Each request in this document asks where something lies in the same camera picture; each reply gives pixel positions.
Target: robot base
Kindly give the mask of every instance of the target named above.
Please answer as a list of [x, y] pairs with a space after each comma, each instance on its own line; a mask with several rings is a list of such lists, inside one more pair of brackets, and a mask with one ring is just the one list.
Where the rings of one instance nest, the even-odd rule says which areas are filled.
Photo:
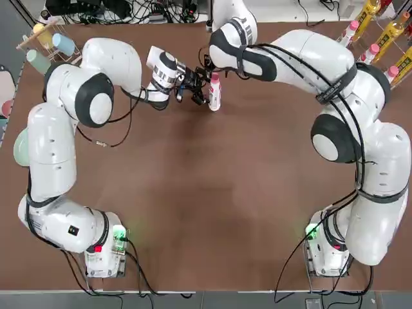
[[115, 239], [116, 229], [124, 229], [122, 223], [116, 214], [107, 212], [109, 219], [109, 234], [105, 244], [100, 252], [89, 253], [84, 252], [84, 260], [88, 277], [92, 278], [108, 278], [108, 277], [124, 277], [126, 271], [126, 256], [124, 252], [115, 250], [118, 241]]
[[[306, 227], [305, 234], [309, 233], [319, 223], [323, 211], [314, 214]], [[333, 248], [325, 238], [322, 225], [310, 233], [308, 239], [304, 242], [304, 255], [310, 276], [339, 277], [342, 267], [344, 267], [342, 277], [348, 273], [349, 263], [347, 263], [347, 260], [350, 257], [349, 251], [339, 251]]]

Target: wire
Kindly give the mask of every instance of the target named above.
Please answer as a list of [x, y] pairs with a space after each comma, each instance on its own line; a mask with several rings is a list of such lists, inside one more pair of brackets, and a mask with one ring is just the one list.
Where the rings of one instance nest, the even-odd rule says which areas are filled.
[[132, 106], [132, 98], [130, 98], [130, 110], [129, 110], [129, 112], [128, 112], [126, 115], [123, 115], [123, 116], [121, 116], [121, 117], [118, 118], [118, 119], [112, 120], [112, 122], [117, 122], [117, 121], [119, 121], [119, 120], [122, 120], [122, 119], [126, 118], [128, 115], [129, 115], [129, 119], [130, 119], [130, 120], [129, 120], [129, 126], [127, 127], [127, 131], [126, 131], [124, 137], [121, 139], [121, 141], [119, 141], [119, 142], [116, 143], [116, 144], [109, 145], [109, 144], [107, 144], [107, 143], [105, 143], [105, 142], [101, 142], [101, 141], [99, 141], [99, 140], [92, 140], [90, 137], [88, 137], [86, 134], [84, 134], [84, 132], [83, 132], [83, 131], [81, 130], [81, 128], [79, 127], [79, 125], [76, 127], [76, 129], [77, 129], [77, 131], [78, 131], [86, 140], [88, 140], [88, 141], [91, 142], [91, 143], [94, 143], [94, 144], [97, 144], [97, 145], [103, 145], [103, 146], [110, 146], [110, 148], [117, 147], [117, 146], [123, 144], [124, 141], [126, 140], [126, 138], [129, 136], [129, 133], [130, 133], [130, 130], [131, 130], [131, 123], [132, 123], [132, 111], [133, 111], [133, 108], [136, 107], [136, 105], [137, 105], [137, 101], [136, 101], [135, 105]]
[[192, 298], [193, 294], [185, 295], [181, 293], [180, 296], [182, 296], [184, 299], [189, 299], [189, 298]]
[[[331, 86], [332, 83], [321, 73], [319, 72], [317, 69], [315, 69], [313, 66], [311, 66], [310, 64], [308, 64], [306, 61], [300, 59], [298, 56], [296, 56], [295, 54], [291, 53], [288, 50], [285, 50], [282, 47], [276, 46], [276, 45], [271, 45], [271, 44], [267, 44], [267, 43], [261, 43], [259, 44], [260, 46], [266, 46], [266, 47], [271, 47], [274, 48], [276, 50], [280, 50], [281, 52], [287, 54], [289, 57], [294, 58], [297, 62], [303, 64], [304, 66], [306, 66], [307, 68], [309, 68], [310, 70], [312, 70], [316, 75], [318, 75], [320, 78], [323, 79], [323, 81], [328, 85]], [[347, 103], [347, 101], [344, 99], [344, 97], [338, 93], [337, 97], [342, 101], [342, 103], [344, 104], [344, 107], [348, 110], [348, 113], [350, 114], [358, 136], [359, 136], [359, 141], [360, 141], [360, 151], [361, 151], [361, 164], [362, 164], [362, 173], [360, 173], [360, 169], [359, 169], [359, 160], [358, 160], [358, 154], [356, 152], [356, 139], [353, 135], [351, 135], [351, 142], [352, 142], [352, 147], [353, 147], [353, 154], [354, 154], [354, 158], [355, 158], [355, 162], [356, 162], [356, 170], [357, 170], [357, 181], [359, 181], [358, 177], [359, 175], [361, 175], [360, 178], [360, 183], [359, 183], [359, 190], [361, 191], [363, 188], [363, 183], [364, 183], [364, 177], [365, 177], [365, 172], [364, 172], [364, 168], [365, 168], [365, 148], [364, 148], [364, 140], [362, 137], [362, 132], [361, 132], [361, 127], [359, 126], [358, 120], [355, 117], [355, 114], [353, 114], [352, 109], [350, 108], [349, 104]], [[346, 118], [344, 117], [342, 111], [340, 109], [337, 108], [336, 104], [333, 101], [330, 101], [330, 104], [336, 109], [336, 112], [338, 112], [339, 116], [341, 116], [343, 122], [345, 123], [346, 128], [348, 129], [349, 132], [351, 132], [350, 126], [348, 121], [346, 120]]]
[[359, 303], [358, 309], [362, 308], [362, 303], [363, 303], [363, 295], [360, 297], [360, 303]]
[[118, 121], [121, 121], [121, 120], [125, 119], [127, 116], [129, 116], [129, 115], [133, 112], [133, 110], [136, 108], [136, 106], [137, 106], [138, 103], [139, 103], [139, 100], [136, 100], [136, 102], [133, 104], [133, 106], [131, 107], [131, 109], [130, 109], [126, 114], [124, 114], [123, 116], [118, 117], [118, 118], [116, 118], [116, 119], [110, 119], [110, 120], [108, 120], [108, 124], [112, 124], [112, 123], [114, 123], [114, 122], [118, 122]]
[[366, 288], [361, 291], [361, 292], [346, 292], [346, 291], [340, 291], [339, 293], [344, 294], [344, 295], [348, 295], [348, 296], [363, 296], [366, 293], [368, 293], [372, 287], [372, 283], [373, 283], [373, 266], [370, 266], [370, 274], [369, 274], [369, 282], [368, 285], [366, 286]]
[[333, 0], [319, 0], [325, 8], [327, 8], [329, 11], [333, 11], [335, 9], [335, 5], [337, 5], [337, 20], [341, 21], [341, 16], [339, 15], [339, 2], [338, 1], [333, 1]]
[[152, 295], [151, 295], [151, 294], [144, 294], [144, 295], [141, 296], [141, 298], [145, 298], [146, 296], [147, 296], [147, 297], [149, 298], [149, 300], [150, 300], [150, 307], [151, 307], [151, 309], [153, 309], [153, 308], [154, 308], [154, 304], [153, 304]]
[[143, 280], [144, 280], [147, 288], [149, 289], [149, 291], [150, 291], [153, 295], [156, 295], [156, 296], [165, 296], [165, 295], [167, 295], [167, 294], [160, 294], [160, 293], [156, 292], [155, 290], [153, 290], [152, 286], [149, 284], [149, 281], [148, 281], [147, 278], [146, 278], [146, 275], [145, 275], [142, 267], [140, 266], [140, 263], [139, 263], [139, 261], [138, 261], [138, 255], [137, 255], [137, 250], [136, 250], [135, 245], [133, 244], [133, 242], [132, 242], [130, 239], [128, 239], [127, 242], [130, 243], [130, 245], [132, 246], [133, 252], [135, 253], [135, 257], [134, 257], [130, 252], [126, 252], [126, 255], [129, 256], [129, 257], [136, 263], [137, 269], [138, 269], [138, 271], [141, 273], [141, 275], [142, 275], [142, 277], [143, 277]]
[[346, 259], [346, 262], [345, 262], [345, 264], [343, 265], [341, 271], [339, 272], [339, 277], [337, 278], [335, 284], [333, 285], [332, 289], [331, 289], [329, 292], [325, 293], [325, 291], [322, 291], [322, 292], [314, 292], [314, 293], [319, 294], [319, 295], [322, 295], [322, 296], [328, 296], [328, 295], [332, 294], [332, 293], [336, 290], [336, 286], [337, 286], [337, 284], [339, 283], [339, 280], [341, 279], [343, 273], [345, 272], [345, 269], [346, 269], [346, 271], [348, 270], [348, 269], [347, 269], [347, 266], [348, 266], [349, 260], [350, 260], [350, 258], [348, 257], [348, 258]]
[[343, 198], [341, 198], [340, 200], [337, 200], [335, 202], [332, 203], [332, 206], [335, 206], [337, 204], [339, 204], [340, 202], [346, 200], [347, 198], [349, 198], [350, 196], [352, 196], [353, 194], [355, 194], [356, 190], [353, 190], [351, 193], [349, 193], [348, 195], [344, 196]]
[[308, 238], [308, 236], [309, 236], [313, 231], [315, 231], [315, 230], [318, 228], [318, 226], [319, 226], [320, 224], [322, 224], [322, 223], [323, 223], [326, 219], [328, 219], [331, 215], [335, 214], [336, 212], [338, 212], [338, 211], [340, 211], [341, 209], [345, 208], [346, 206], [350, 205], [350, 203], [352, 203], [357, 196], [358, 196], [358, 195], [355, 194], [355, 196], [353, 196], [349, 201], [347, 201], [346, 203], [344, 203], [344, 204], [341, 205], [340, 207], [337, 207], [337, 208], [334, 209], [333, 211], [329, 212], [323, 219], [321, 219], [321, 220], [319, 221], [319, 223], [318, 223], [311, 231], [309, 231], [308, 233], [306, 233], [306, 235], [304, 236], [304, 238], [297, 244], [297, 246], [295, 247], [295, 249], [293, 249], [292, 253], [289, 255], [289, 257], [287, 258], [285, 264], [283, 265], [282, 271], [281, 271], [281, 273], [280, 273], [280, 275], [279, 275], [279, 278], [277, 279], [276, 288], [275, 288], [275, 295], [274, 295], [274, 301], [275, 301], [276, 304], [279, 303], [279, 302], [281, 302], [282, 300], [286, 299], [287, 297], [293, 295], [293, 292], [292, 292], [292, 293], [290, 293], [290, 294], [282, 297], [282, 298], [279, 299], [279, 300], [276, 299], [277, 291], [278, 291], [278, 288], [279, 288], [279, 284], [280, 284], [280, 281], [281, 281], [283, 272], [285, 271], [285, 268], [286, 268], [287, 264], [289, 263], [289, 261], [290, 261], [290, 259], [292, 258], [292, 256], [295, 254], [296, 250], [302, 245], [302, 243]]
[[272, 52], [271, 50], [269, 50], [268, 48], [265, 48], [265, 47], [260, 46], [260, 45], [252, 45], [251, 48], [253, 48], [253, 47], [259, 48], [260, 50], [264, 50], [267, 53], [274, 56], [275, 58], [278, 58], [280, 61], [282, 61], [285, 64], [285, 66], [289, 67], [297, 76], [299, 76], [301, 79], [304, 79], [301, 72], [297, 71], [289, 62], [284, 60], [284, 58], [280, 57], [278, 54], [276, 54], [276, 53]]
[[[200, 55], [201, 55], [201, 51], [204, 50], [204, 49], [207, 48], [207, 47], [208, 47], [207, 45], [206, 45], [206, 46], [202, 46], [202, 47], [199, 49], [199, 52], [198, 52], [198, 60], [199, 60], [200, 66], [201, 66], [203, 69], [205, 69], [205, 70], [206, 70], [206, 65], [201, 61]], [[222, 71], [223, 71], [223, 69], [218, 69], [218, 68], [214, 68], [214, 69], [213, 69], [213, 72], [222, 72]]]
[[297, 3], [299, 4], [299, 6], [304, 10], [304, 13], [306, 14], [306, 27], [312, 28], [314, 26], [317, 26], [318, 24], [321, 24], [324, 22], [324, 19], [322, 19], [321, 21], [317, 21], [314, 24], [309, 24], [309, 15], [308, 12], [306, 11], [306, 9], [303, 7], [301, 0], [297, 0]]
[[313, 288], [312, 288], [312, 280], [310, 280], [310, 274], [309, 274], [308, 251], [306, 249], [306, 246], [304, 245], [302, 246], [302, 249], [303, 249], [303, 257], [304, 257], [305, 265], [306, 265], [306, 276], [309, 282], [309, 294], [312, 294]]
[[[187, 11], [189, 11], [189, 9], [186, 8], [185, 11], [183, 11], [183, 7], [180, 6], [180, 5], [177, 5], [177, 4], [176, 4], [174, 1], [172, 1], [172, 0], [168, 0], [168, 2], [166, 2], [166, 4], [165, 4], [165, 7], [171, 9], [172, 13], [174, 14], [173, 19], [174, 19], [175, 21], [177, 21], [178, 23], [185, 23], [185, 24], [195, 23], [196, 21], [198, 21], [199, 16], [200, 16], [200, 13], [199, 13], [199, 12], [197, 12], [197, 16], [196, 16], [194, 19], [190, 19], [190, 18], [189, 18], [189, 15], [184, 16], [184, 14], [187, 14]], [[180, 12], [180, 13], [178, 13], [178, 12], [176, 11], [176, 7], [178, 7], [178, 8], [181, 9], [181, 12]]]
[[[31, 179], [30, 170], [29, 170], [29, 173], [28, 173], [28, 186], [27, 186], [27, 195], [28, 195], [28, 196], [30, 196], [31, 191], [32, 191], [32, 179]], [[27, 225], [28, 225], [28, 228], [29, 228], [30, 232], [31, 232], [37, 239], [41, 240], [43, 243], [45, 243], [45, 244], [47, 244], [47, 245], [49, 245], [49, 246], [51, 246], [51, 247], [53, 247], [53, 248], [56, 248], [56, 249], [60, 250], [60, 251], [63, 253], [64, 257], [66, 258], [66, 260], [67, 260], [67, 262], [68, 262], [68, 264], [69, 264], [71, 273], [73, 274], [77, 285], [79, 286], [79, 288], [80, 288], [83, 292], [85, 292], [86, 294], [88, 294], [88, 295], [90, 295], [90, 296], [107, 296], [107, 297], [120, 298], [120, 300], [121, 300], [121, 304], [120, 304], [121, 307], [120, 307], [120, 309], [122, 309], [122, 307], [123, 307], [123, 299], [122, 299], [120, 296], [121, 296], [121, 295], [125, 295], [125, 293], [120, 293], [120, 294], [102, 294], [102, 293], [98, 293], [98, 292], [94, 291], [94, 290], [92, 289], [92, 287], [90, 287], [90, 290], [94, 293], [94, 294], [92, 294], [92, 293], [90, 293], [89, 291], [87, 291], [87, 290], [80, 284], [80, 281], [79, 281], [79, 279], [77, 278], [77, 275], [76, 275], [76, 273], [75, 273], [75, 271], [74, 271], [73, 265], [71, 264], [71, 261], [70, 261], [70, 259], [69, 259], [69, 257], [68, 257], [68, 253], [67, 253], [63, 248], [60, 248], [58, 245], [52, 243], [51, 241], [49, 241], [49, 240], [47, 240], [47, 239], [44, 239], [44, 238], [40, 237], [40, 235], [38, 235], [38, 233], [36, 232], [36, 230], [35, 230], [35, 228], [34, 228], [34, 226], [33, 226], [33, 220], [30, 219], [30, 204], [28, 203], [28, 201], [26, 201], [26, 218], [27, 218], [26, 221], [27, 221]], [[79, 262], [73, 257], [73, 255], [71, 254], [71, 252], [69, 252], [69, 255], [73, 258], [73, 260], [75, 261], [75, 263], [76, 263], [76, 265], [77, 265], [77, 268], [79, 269], [80, 273], [82, 274], [83, 271], [82, 271], [81, 268], [80, 268]]]
[[[144, 22], [148, 17], [150, 17], [153, 14], [153, 6], [151, 5], [152, 0], [145, 0], [143, 3], [139, 3], [137, 0], [129, 0], [128, 4], [131, 8], [131, 16], [126, 17], [125, 19], [121, 19], [117, 17], [112, 11], [107, 10], [107, 14], [109, 15], [109, 19], [106, 18], [105, 13], [101, 14], [100, 17], [97, 15], [99, 14], [99, 10], [97, 9], [92, 12], [85, 12], [82, 15], [77, 13], [77, 20], [75, 20], [73, 17], [75, 14], [71, 15], [62, 15], [62, 18], [66, 24], [70, 24], [69, 20], [74, 23], [74, 24], [92, 24], [92, 23], [97, 23], [97, 24], [103, 24], [103, 25], [112, 25], [112, 24], [140, 24]], [[139, 6], [138, 10], [135, 12], [135, 5]], [[141, 17], [137, 17], [137, 15], [140, 13], [140, 11], [145, 8], [145, 11], [143, 12]]]
[[334, 302], [334, 303], [330, 303], [327, 307], [326, 307], [326, 309], [329, 309], [330, 307], [332, 307], [333, 305], [335, 305], [335, 304], [357, 304], [357, 303], [359, 303], [361, 301], [361, 296], [358, 296], [358, 300], [357, 301], [355, 301], [355, 302], [351, 302], [351, 303], [347, 303], [347, 302], [344, 302], [344, 301], [336, 301], [336, 302]]

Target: bottle cap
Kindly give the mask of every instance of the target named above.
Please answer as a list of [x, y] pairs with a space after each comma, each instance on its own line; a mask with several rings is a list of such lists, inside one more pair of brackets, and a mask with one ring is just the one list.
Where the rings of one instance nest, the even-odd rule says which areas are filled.
[[372, 55], [376, 55], [379, 52], [379, 46], [378, 44], [372, 44], [371, 47], [369, 47], [369, 52]]
[[358, 21], [351, 21], [349, 24], [349, 29], [355, 31], [359, 27]]
[[405, 11], [402, 13], [402, 20], [407, 21], [411, 17], [411, 14], [409, 14], [408, 11]]
[[388, 75], [389, 75], [390, 77], [396, 77], [398, 74], [399, 74], [399, 69], [398, 69], [397, 66], [391, 66], [391, 67], [388, 69]]
[[211, 82], [218, 82], [218, 81], [219, 81], [219, 74], [216, 72], [213, 72]]

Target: green status light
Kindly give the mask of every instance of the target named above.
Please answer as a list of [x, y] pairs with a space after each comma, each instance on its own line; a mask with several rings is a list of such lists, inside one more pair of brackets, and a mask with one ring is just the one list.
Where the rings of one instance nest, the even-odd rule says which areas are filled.
[[316, 228], [316, 225], [317, 225], [316, 223], [310, 223], [306, 227], [305, 232], [306, 232], [306, 235], [308, 235], [308, 240], [316, 239], [316, 234], [317, 234], [317, 231], [319, 230], [319, 227]]
[[126, 228], [122, 225], [113, 226], [113, 246], [112, 252], [124, 255], [126, 253]]

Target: black cable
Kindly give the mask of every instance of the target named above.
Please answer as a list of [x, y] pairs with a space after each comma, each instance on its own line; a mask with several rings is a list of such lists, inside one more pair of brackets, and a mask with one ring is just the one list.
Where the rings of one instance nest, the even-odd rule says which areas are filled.
[[344, 295], [348, 295], [348, 296], [363, 296], [366, 293], [368, 293], [372, 287], [372, 283], [373, 283], [373, 266], [370, 266], [370, 274], [369, 274], [369, 282], [368, 285], [366, 286], [366, 288], [361, 291], [361, 292], [346, 292], [346, 291], [340, 291], [339, 293], [344, 294]]
[[353, 194], [355, 194], [356, 190], [353, 190], [351, 193], [349, 193], [348, 195], [344, 196], [343, 198], [341, 198], [340, 200], [337, 200], [335, 202], [332, 203], [332, 206], [335, 206], [337, 204], [339, 204], [340, 202], [346, 200], [347, 198], [349, 198], [350, 196], [352, 196]]
[[242, 76], [239, 74], [238, 71], [235, 71], [236, 75], [241, 79], [241, 80], [248, 80], [250, 78], [250, 76]]
[[125, 119], [127, 116], [129, 116], [129, 115], [133, 112], [133, 110], [136, 108], [136, 106], [137, 106], [138, 103], [139, 103], [139, 100], [136, 100], [136, 102], [133, 104], [132, 108], [131, 108], [126, 114], [124, 114], [123, 116], [118, 117], [118, 118], [116, 118], [116, 119], [110, 119], [110, 120], [108, 120], [108, 124], [112, 124], [112, 123], [114, 123], [114, 122], [119, 122], [119, 121]]
[[[112, 15], [113, 12], [110, 10], [107, 10], [110, 20], [106, 18], [104, 13], [101, 15], [101, 17], [97, 17], [96, 12], [84, 13], [82, 18], [88, 23], [97, 23], [97, 24], [103, 24], [106, 26], [113, 25], [113, 24], [140, 24], [141, 22], [144, 22], [152, 14], [151, 6], [146, 6], [146, 4], [149, 4], [151, 1], [152, 0], [145, 0], [143, 3], [139, 3], [137, 0], [131, 0], [131, 2], [127, 2], [131, 8], [131, 16], [126, 17], [125, 19], [116, 17], [116, 15], [113, 16]], [[135, 12], [135, 4], [139, 6], [139, 9], [136, 12]], [[138, 18], [137, 15], [139, 14], [142, 8], [145, 8], [145, 11], [142, 14], [142, 16]], [[87, 16], [92, 17], [93, 21], [89, 21]]]
[[299, 76], [301, 79], [304, 79], [303, 74], [299, 71], [297, 71], [289, 62], [287, 62], [286, 60], [284, 60], [284, 58], [280, 57], [278, 54], [272, 52], [271, 50], [269, 50], [268, 48], [265, 48], [263, 46], [260, 45], [252, 45], [251, 46], [259, 48], [260, 50], [264, 50], [267, 53], [271, 54], [272, 56], [274, 56], [275, 58], [278, 58], [281, 62], [283, 62], [287, 67], [289, 67], [297, 76]]
[[177, 6], [178, 6], [178, 5], [176, 5], [176, 3], [174, 3], [173, 1], [169, 1], [169, 7], [171, 8], [172, 13], [174, 14], [174, 15], [173, 15], [174, 20], [181, 24], [181, 23], [184, 23], [184, 22], [182, 21], [182, 15], [179, 14], [179, 13], [176, 11], [176, 7], [177, 7]]
[[[32, 191], [32, 179], [31, 179], [30, 170], [29, 170], [29, 173], [28, 173], [28, 186], [27, 186], [27, 195], [28, 195], [28, 196], [30, 196], [31, 191]], [[64, 257], [66, 258], [66, 260], [67, 260], [67, 262], [68, 262], [68, 264], [69, 264], [71, 273], [73, 274], [77, 285], [79, 286], [79, 288], [80, 288], [83, 292], [85, 292], [86, 294], [88, 294], [88, 295], [90, 295], [90, 296], [106, 296], [106, 297], [116, 297], [116, 298], [120, 298], [120, 300], [121, 300], [121, 307], [120, 307], [120, 309], [122, 309], [122, 307], [123, 307], [123, 299], [122, 299], [120, 296], [121, 296], [121, 295], [125, 295], [125, 294], [123, 294], [123, 293], [121, 293], [121, 294], [101, 294], [101, 293], [97, 293], [96, 291], [94, 291], [94, 290], [90, 287], [91, 290], [92, 290], [92, 292], [94, 293], [94, 294], [92, 294], [92, 293], [90, 293], [89, 291], [87, 291], [87, 290], [80, 284], [80, 281], [79, 281], [79, 279], [77, 278], [76, 273], [75, 273], [75, 271], [74, 271], [74, 269], [73, 269], [73, 265], [71, 264], [70, 259], [69, 259], [69, 257], [68, 257], [68, 253], [67, 253], [63, 248], [60, 248], [58, 245], [52, 243], [51, 241], [49, 241], [49, 240], [47, 240], [47, 239], [44, 239], [44, 238], [40, 237], [40, 235], [38, 235], [38, 233], [36, 232], [36, 230], [35, 230], [35, 228], [34, 228], [34, 226], [33, 226], [33, 221], [30, 219], [30, 204], [28, 203], [28, 201], [26, 201], [26, 221], [27, 221], [27, 225], [28, 225], [28, 228], [29, 228], [30, 232], [31, 232], [37, 239], [41, 240], [43, 243], [45, 243], [45, 244], [47, 244], [47, 245], [49, 245], [49, 246], [51, 246], [51, 247], [53, 247], [53, 248], [56, 248], [56, 249], [60, 250], [60, 251], [63, 253]], [[71, 253], [69, 253], [69, 254], [72, 256], [73, 260], [75, 261], [75, 263], [76, 263], [76, 265], [77, 265], [77, 267], [78, 267], [78, 269], [79, 269], [79, 272], [82, 273], [81, 267], [80, 267], [79, 263], [77, 262], [77, 260], [73, 257], [73, 255], [72, 255]]]
[[155, 290], [153, 290], [152, 286], [149, 284], [149, 281], [148, 281], [147, 278], [146, 278], [146, 275], [145, 275], [142, 267], [140, 266], [140, 263], [138, 262], [138, 255], [137, 255], [137, 250], [136, 250], [135, 245], [133, 244], [133, 242], [132, 242], [130, 239], [128, 239], [127, 242], [130, 243], [130, 245], [132, 246], [133, 252], [135, 253], [135, 256], [136, 256], [136, 257], [134, 257], [132, 254], [130, 254], [130, 252], [126, 252], [126, 255], [129, 256], [129, 257], [135, 262], [135, 264], [136, 264], [136, 266], [137, 266], [137, 269], [138, 269], [138, 271], [142, 274], [144, 283], [146, 284], [146, 286], [147, 286], [147, 288], [149, 289], [149, 291], [150, 291], [153, 295], [156, 295], [156, 296], [165, 296], [165, 295], [167, 295], [167, 294], [160, 294], [160, 293], [156, 292]]
[[285, 268], [286, 268], [287, 264], [289, 263], [289, 261], [290, 261], [290, 259], [292, 258], [292, 256], [295, 254], [296, 250], [302, 245], [302, 243], [308, 238], [308, 236], [309, 236], [313, 231], [315, 231], [315, 230], [318, 228], [318, 226], [319, 226], [320, 224], [322, 224], [322, 223], [323, 223], [326, 219], [328, 219], [331, 215], [335, 214], [336, 212], [338, 212], [338, 211], [340, 211], [341, 209], [345, 208], [346, 206], [350, 205], [350, 203], [352, 203], [357, 196], [358, 196], [358, 195], [355, 194], [355, 196], [353, 196], [349, 201], [347, 201], [346, 203], [344, 203], [344, 204], [341, 205], [340, 207], [337, 207], [337, 208], [334, 209], [333, 211], [329, 212], [323, 219], [321, 219], [321, 220], [319, 221], [319, 223], [318, 223], [311, 231], [309, 231], [308, 233], [306, 233], [306, 235], [304, 236], [304, 238], [297, 244], [297, 246], [295, 247], [295, 249], [293, 249], [292, 253], [289, 255], [289, 257], [287, 258], [285, 264], [283, 265], [282, 271], [281, 271], [281, 273], [280, 273], [280, 275], [279, 275], [279, 278], [277, 279], [276, 288], [275, 288], [275, 295], [274, 295], [274, 301], [275, 301], [275, 303], [278, 303], [278, 302], [284, 300], [285, 298], [293, 295], [293, 293], [290, 293], [290, 294], [288, 294], [287, 296], [284, 296], [283, 298], [281, 298], [280, 300], [277, 300], [277, 299], [276, 299], [277, 291], [278, 291], [278, 288], [279, 288], [279, 284], [280, 284], [280, 281], [281, 281], [283, 272], [285, 271]]
[[304, 10], [304, 13], [306, 14], [306, 27], [311, 28], [311, 27], [317, 26], [318, 24], [321, 24], [321, 23], [324, 22], [324, 19], [322, 19], [321, 21], [317, 21], [317, 22], [314, 23], [314, 24], [309, 24], [309, 15], [308, 15], [308, 12], [306, 11], [306, 9], [305, 9], [305, 8], [303, 7], [303, 5], [301, 4], [301, 0], [297, 0], [297, 3], [300, 5], [300, 7]]
[[130, 133], [130, 130], [131, 130], [131, 123], [132, 123], [132, 111], [133, 111], [132, 98], [130, 98], [130, 111], [129, 111], [129, 112], [127, 113], [127, 115], [126, 115], [126, 116], [129, 115], [129, 119], [130, 119], [130, 120], [129, 120], [129, 126], [127, 127], [127, 131], [126, 131], [124, 137], [121, 139], [121, 141], [119, 141], [118, 143], [113, 144], [113, 145], [109, 145], [109, 144], [104, 143], [104, 142], [101, 142], [101, 141], [99, 141], [99, 140], [92, 140], [90, 137], [88, 137], [86, 134], [84, 134], [84, 132], [83, 132], [83, 131], [81, 130], [81, 128], [79, 127], [79, 125], [77, 125], [76, 129], [77, 129], [77, 131], [78, 131], [86, 140], [88, 140], [89, 142], [94, 143], [94, 144], [103, 144], [103, 145], [110, 146], [110, 148], [114, 148], [114, 147], [117, 147], [117, 146], [123, 144], [124, 141], [126, 140], [126, 138], [129, 136], [129, 133]]
[[360, 297], [360, 303], [359, 303], [358, 309], [362, 308], [362, 303], [363, 303], [363, 295]]
[[[271, 47], [274, 48], [276, 50], [280, 50], [281, 52], [287, 54], [289, 57], [294, 58], [297, 62], [303, 64], [304, 66], [306, 66], [307, 68], [311, 69], [316, 75], [318, 75], [320, 78], [323, 79], [323, 81], [328, 85], [331, 86], [332, 83], [321, 73], [319, 72], [317, 69], [315, 69], [312, 65], [308, 64], [306, 61], [300, 59], [298, 56], [296, 56], [295, 54], [291, 53], [288, 50], [285, 50], [282, 47], [276, 46], [276, 45], [271, 45], [271, 44], [267, 44], [267, 43], [261, 43], [259, 44], [260, 46], [265, 46], [265, 47]], [[359, 184], [359, 190], [362, 190], [363, 188], [363, 183], [364, 183], [364, 177], [365, 177], [365, 148], [364, 148], [364, 140], [362, 137], [362, 132], [361, 132], [361, 127], [359, 125], [359, 122], [357, 120], [357, 118], [355, 117], [355, 114], [353, 114], [352, 109], [350, 108], [349, 104], [347, 103], [347, 101], [344, 99], [344, 97], [338, 93], [337, 97], [342, 101], [342, 103], [344, 104], [344, 107], [348, 110], [348, 113], [350, 114], [350, 116], [352, 117], [352, 120], [355, 124], [358, 136], [359, 136], [359, 141], [360, 141], [360, 151], [361, 151], [361, 164], [362, 164], [362, 172], [361, 172], [361, 179], [360, 179], [360, 184]], [[342, 117], [342, 120], [345, 123], [346, 128], [348, 129], [349, 132], [351, 132], [350, 126], [348, 121], [346, 120], [346, 118], [344, 117], [342, 111], [340, 109], [337, 108], [336, 104], [333, 101], [330, 101], [330, 104], [336, 109], [336, 112], [338, 112], [339, 116]], [[353, 153], [354, 153], [354, 158], [355, 158], [355, 163], [356, 163], [356, 170], [357, 170], [357, 175], [359, 175], [360, 173], [360, 169], [359, 169], [359, 160], [358, 158], [358, 154], [356, 152], [356, 139], [353, 135], [351, 135], [351, 142], [352, 142], [352, 147], [353, 147]]]
[[144, 294], [144, 295], [141, 296], [141, 298], [145, 298], [145, 297], [148, 297], [148, 298], [149, 298], [149, 300], [150, 300], [150, 307], [151, 307], [151, 309], [153, 309], [153, 308], [154, 308], [154, 304], [153, 304], [152, 295], [151, 295], [151, 294]]
[[337, 284], [339, 283], [339, 280], [341, 279], [343, 273], [345, 272], [345, 268], [346, 268], [346, 271], [348, 270], [347, 266], [348, 266], [349, 260], [350, 260], [350, 257], [347, 258], [345, 264], [343, 265], [341, 271], [339, 272], [339, 277], [337, 278], [335, 284], [332, 286], [332, 289], [329, 292], [325, 293], [325, 291], [322, 291], [322, 292], [314, 292], [314, 293], [322, 295], [322, 296], [328, 296], [332, 294], [336, 290]]
[[339, 15], [339, 2], [338, 1], [333, 1], [333, 0], [319, 0], [320, 3], [324, 5], [325, 8], [327, 8], [329, 11], [333, 11], [335, 9], [335, 5], [337, 5], [337, 20], [341, 21], [341, 16]]
[[357, 301], [355, 301], [355, 302], [351, 302], [351, 303], [347, 303], [347, 302], [344, 302], [344, 301], [336, 301], [336, 302], [334, 302], [334, 303], [330, 303], [327, 307], [326, 307], [326, 309], [329, 309], [330, 307], [332, 307], [333, 305], [335, 305], [335, 304], [357, 304], [357, 303], [359, 303], [361, 301], [361, 296], [358, 296], [358, 300]]
[[[208, 46], [202, 46], [201, 48], [199, 48], [199, 51], [198, 51], [198, 60], [199, 60], [200, 66], [205, 70], [206, 70], [206, 65], [201, 61], [200, 55], [201, 55], [201, 51], [204, 50], [207, 47]], [[222, 71], [223, 71], [223, 69], [217, 69], [217, 68], [213, 69], [213, 72], [222, 72]]]
[[189, 299], [189, 298], [192, 298], [193, 294], [185, 295], [181, 293], [180, 296], [182, 296], [184, 299]]

